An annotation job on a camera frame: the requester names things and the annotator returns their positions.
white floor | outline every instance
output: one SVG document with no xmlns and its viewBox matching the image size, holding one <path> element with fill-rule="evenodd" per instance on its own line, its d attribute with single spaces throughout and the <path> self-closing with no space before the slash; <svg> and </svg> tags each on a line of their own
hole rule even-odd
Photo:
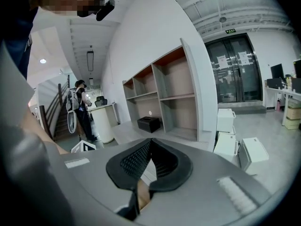
<svg viewBox="0 0 301 226">
<path fill-rule="evenodd" d="M 254 178 L 272 194 L 288 184 L 301 162 L 301 131 L 281 125 L 283 112 L 237 115 L 236 140 L 257 137 L 269 154 L 269 160 Z"/>
</svg>

desk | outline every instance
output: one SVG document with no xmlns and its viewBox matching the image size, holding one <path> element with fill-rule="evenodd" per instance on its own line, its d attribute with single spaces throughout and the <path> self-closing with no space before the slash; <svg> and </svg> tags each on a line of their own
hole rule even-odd
<svg viewBox="0 0 301 226">
<path fill-rule="evenodd" d="M 285 109 L 284 109 L 284 115 L 283 115 L 283 119 L 282 119 L 282 125 L 284 126 L 285 123 L 285 119 L 286 119 L 286 115 L 287 115 L 287 108 L 288 108 L 288 101 L 289 101 L 289 96 L 293 96 L 294 99 L 301 101 L 301 94 L 300 93 L 296 93 L 296 92 L 292 92 L 286 89 L 273 89 L 273 88 L 265 88 L 266 91 L 266 95 L 271 92 L 271 93 L 275 93 L 275 100 L 277 100 L 277 93 L 281 93 L 284 95 L 285 97 Z"/>
<path fill-rule="evenodd" d="M 96 107 L 88 110 L 88 112 L 93 116 L 100 140 L 103 143 L 109 143 L 114 140 L 111 128 L 118 125 L 115 113 L 115 103 Z"/>
<path fill-rule="evenodd" d="M 149 133 L 145 130 L 139 129 L 137 121 L 127 121 L 118 126 L 115 126 L 114 128 L 112 128 L 112 132 L 118 144 L 129 143 L 138 139 L 159 138 L 159 139 L 165 139 L 165 140 L 181 143 L 184 145 L 188 145 L 194 148 L 203 149 L 203 150 L 207 150 L 208 143 L 211 136 L 211 133 L 207 132 L 202 134 L 201 139 L 203 142 L 189 141 L 180 137 L 175 137 L 168 133 L 166 134 L 164 132 L 162 125 L 160 129 L 154 131 L 153 133 Z"/>
</svg>

wooden shelf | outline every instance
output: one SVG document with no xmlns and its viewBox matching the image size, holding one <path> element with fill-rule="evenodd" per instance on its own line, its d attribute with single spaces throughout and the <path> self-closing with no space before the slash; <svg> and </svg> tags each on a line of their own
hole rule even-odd
<svg viewBox="0 0 301 226">
<path fill-rule="evenodd" d="M 160 101 L 163 101 L 163 100 L 177 100 L 177 99 L 192 98 L 192 97 L 195 97 L 194 93 L 186 94 L 186 95 L 179 95 L 179 96 L 169 96 L 169 97 L 160 99 Z"/>
<path fill-rule="evenodd" d="M 175 137 L 182 137 L 189 141 L 196 141 L 198 132 L 196 129 L 174 127 L 167 132 L 167 134 Z"/>
<path fill-rule="evenodd" d="M 139 98 L 139 97 L 144 97 L 144 96 L 150 96 L 150 95 L 153 95 L 153 94 L 156 94 L 156 93 L 157 93 L 156 91 L 152 91 L 152 92 L 149 92 L 149 93 L 145 93 L 143 95 L 139 95 L 139 96 L 134 96 L 134 97 L 127 98 L 127 100 L 131 100 L 131 99 L 135 99 L 135 98 Z"/>
</svg>

doorway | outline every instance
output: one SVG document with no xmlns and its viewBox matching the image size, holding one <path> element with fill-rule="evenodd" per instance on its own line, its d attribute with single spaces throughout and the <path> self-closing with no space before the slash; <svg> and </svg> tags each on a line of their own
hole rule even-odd
<svg viewBox="0 0 301 226">
<path fill-rule="evenodd" d="M 206 43 L 218 103 L 262 101 L 260 70 L 247 34 Z"/>
</svg>

office chair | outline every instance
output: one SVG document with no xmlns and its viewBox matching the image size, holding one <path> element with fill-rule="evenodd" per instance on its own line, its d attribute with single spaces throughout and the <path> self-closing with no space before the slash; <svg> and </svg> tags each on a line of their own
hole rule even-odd
<svg viewBox="0 0 301 226">
<path fill-rule="evenodd" d="M 95 101 L 96 107 L 100 107 L 100 106 L 107 105 L 107 104 L 108 104 L 108 100 L 105 99 L 103 96 L 98 96 L 96 98 L 96 101 Z"/>
</svg>

